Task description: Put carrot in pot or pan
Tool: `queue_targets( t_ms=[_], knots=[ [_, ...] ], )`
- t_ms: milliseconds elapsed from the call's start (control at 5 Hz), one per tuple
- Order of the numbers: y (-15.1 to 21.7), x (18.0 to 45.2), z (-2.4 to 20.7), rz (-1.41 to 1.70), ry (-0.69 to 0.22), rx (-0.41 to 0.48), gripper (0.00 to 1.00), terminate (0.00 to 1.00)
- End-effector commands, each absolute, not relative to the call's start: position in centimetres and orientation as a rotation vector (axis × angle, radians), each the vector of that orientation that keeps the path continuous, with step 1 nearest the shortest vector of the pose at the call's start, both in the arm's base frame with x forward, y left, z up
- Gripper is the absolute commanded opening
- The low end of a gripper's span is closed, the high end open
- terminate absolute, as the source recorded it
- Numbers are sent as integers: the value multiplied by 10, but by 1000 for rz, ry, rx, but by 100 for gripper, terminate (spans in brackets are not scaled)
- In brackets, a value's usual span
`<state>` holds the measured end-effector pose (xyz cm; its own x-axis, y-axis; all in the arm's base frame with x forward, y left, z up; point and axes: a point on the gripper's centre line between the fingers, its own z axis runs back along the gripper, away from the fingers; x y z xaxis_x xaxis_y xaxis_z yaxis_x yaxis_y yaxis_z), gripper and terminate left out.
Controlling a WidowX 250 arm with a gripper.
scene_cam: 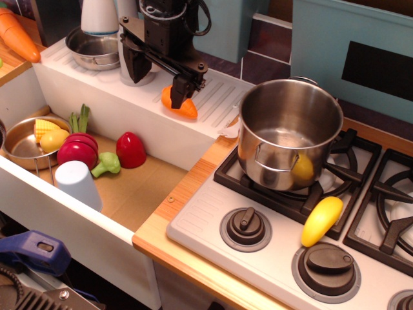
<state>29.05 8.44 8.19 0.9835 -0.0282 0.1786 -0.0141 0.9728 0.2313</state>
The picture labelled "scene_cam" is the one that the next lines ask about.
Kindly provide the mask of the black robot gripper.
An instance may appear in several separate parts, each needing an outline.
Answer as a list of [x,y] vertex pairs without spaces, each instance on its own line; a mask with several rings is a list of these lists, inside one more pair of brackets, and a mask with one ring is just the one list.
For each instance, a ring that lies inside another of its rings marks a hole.
[[152,64],[175,76],[170,91],[173,109],[205,83],[208,66],[194,48],[193,38],[208,34],[199,29],[199,10],[208,16],[204,1],[139,1],[142,18],[123,16],[121,42],[130,79],[139,83]]

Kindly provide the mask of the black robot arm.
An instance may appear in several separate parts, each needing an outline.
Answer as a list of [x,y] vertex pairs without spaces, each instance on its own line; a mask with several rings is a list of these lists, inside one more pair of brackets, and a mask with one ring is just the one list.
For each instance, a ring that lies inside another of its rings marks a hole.
[[140,82],[155,64],[173,75],[171,107],[180,109],[205,86],[208,65],[193,39],[212,27],[204,1],[139,1],[142,19],[123,16],[121,42],[128,74]]

